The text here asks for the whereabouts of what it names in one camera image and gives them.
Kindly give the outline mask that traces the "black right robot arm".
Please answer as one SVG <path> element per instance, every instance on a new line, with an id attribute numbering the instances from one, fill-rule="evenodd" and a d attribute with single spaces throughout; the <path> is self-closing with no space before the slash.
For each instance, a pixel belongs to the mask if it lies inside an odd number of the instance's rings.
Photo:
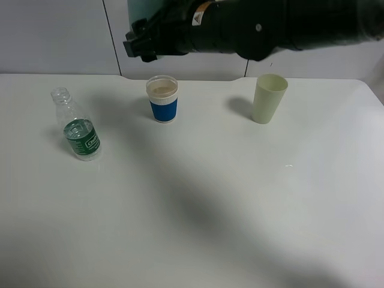
<path id="1" fill-rule="evenodd" d="M 349 46 L 383 38 L 382 1 L 166 1 L 126 34 L 131 58 L 237 54 L 260 62 L 281 50 Z"/>

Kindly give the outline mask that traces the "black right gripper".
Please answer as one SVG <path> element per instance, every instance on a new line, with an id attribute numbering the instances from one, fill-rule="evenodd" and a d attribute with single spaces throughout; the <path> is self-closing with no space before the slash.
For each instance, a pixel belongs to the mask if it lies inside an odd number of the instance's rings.
<path id="1" fill-rule="evenodd" d="M 209 53 L 209 44 L 193 26 L 193 16 L 209 1 L 158 1 L 155 10 L 131 24 L 125 35 L 124 48 L 130 58 L 152 62 L 162 56 Z"/>

